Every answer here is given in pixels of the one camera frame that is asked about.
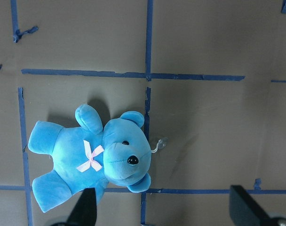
black object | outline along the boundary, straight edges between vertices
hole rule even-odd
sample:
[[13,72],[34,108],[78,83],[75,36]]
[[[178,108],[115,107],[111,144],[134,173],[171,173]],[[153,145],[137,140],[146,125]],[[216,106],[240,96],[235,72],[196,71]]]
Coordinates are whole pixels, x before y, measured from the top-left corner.
[[136,156],[132,155],[132,156],[130,156],[130,157],[128,158],[127,162],[128,162],[128,164],[130,164],[130,165],[136,165],[136,164],[139,163],[139,160],[138,160],[138,158],[137,158]]
[[229,213],[236,226],[286,226],[286,218],[270,218],[242,186],[230,187]]
[[85,189],[72,210],[67,222],[52,226],[95,226],[97,220],[97,203],[94,188]]

teddy bear head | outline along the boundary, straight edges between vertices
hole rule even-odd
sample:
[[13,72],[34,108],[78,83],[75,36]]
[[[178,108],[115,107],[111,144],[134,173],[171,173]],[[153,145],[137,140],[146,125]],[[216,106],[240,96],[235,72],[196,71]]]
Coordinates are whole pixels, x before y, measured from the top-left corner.
[[140,129],[144,117],[139,112],[125,112],[110,120],[103,131],[103,165],[107,179],[131,192],[149,188],[147,173],[151,163],[151,147]]

teddy bear ear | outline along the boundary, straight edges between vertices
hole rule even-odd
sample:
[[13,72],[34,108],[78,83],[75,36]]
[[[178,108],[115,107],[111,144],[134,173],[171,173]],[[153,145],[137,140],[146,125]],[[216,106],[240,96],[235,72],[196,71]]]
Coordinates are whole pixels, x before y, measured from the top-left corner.
[[125,112],[120,116],[120,118],[130,120],[135,124],[137,124],[137,126],[140,128],[144,125],[144,116],[139,112],[135,111]]
[[148,173],[146,173],[145,176],[140,181],[138,181],[134,185],[127,186],[127,188],[129,189],[129,191],[133,193],[139,193],[148,190],[150,185],[151,185],[151,177],[149,176]]

plush fabric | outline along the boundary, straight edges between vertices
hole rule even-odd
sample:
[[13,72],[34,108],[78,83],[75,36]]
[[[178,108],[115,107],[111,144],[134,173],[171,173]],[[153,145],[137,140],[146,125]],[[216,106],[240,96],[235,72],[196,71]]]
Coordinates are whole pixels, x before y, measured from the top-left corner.
[[[78,107],[75,117],[80,127],[64,128],[38,121],[30,135],[29,150],[49,154],[54,162],[51,172],[32,183],[41,210],[47,212],[75,193],[92,187],[98,203],[109,182],[127,186],[134,193],[146,191],[151,184],[147,173],[151,148],[140,129],[143,115],[125,112],[120,118],[110,120],[104,128],[97,111],[89,105]],[[91,149],[89,153],[86,153],[86,142]],[[104,151],[94,152],[97,147]],[[89,160],[94,153],[98,155]],[[79,170],[81,165],[87,166],[83,172]]]

teddy bear leg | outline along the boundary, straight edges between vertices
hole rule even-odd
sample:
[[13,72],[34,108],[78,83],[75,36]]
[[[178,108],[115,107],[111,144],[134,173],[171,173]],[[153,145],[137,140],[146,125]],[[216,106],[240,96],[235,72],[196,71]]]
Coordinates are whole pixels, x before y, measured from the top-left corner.
[[34,179],[32,190],[44,213],[72,197],[70,188],[54,170]]
[[38,154],[52,154],[54,144],[63,126],[48,122],[38,121],[29,138],[28,148]]

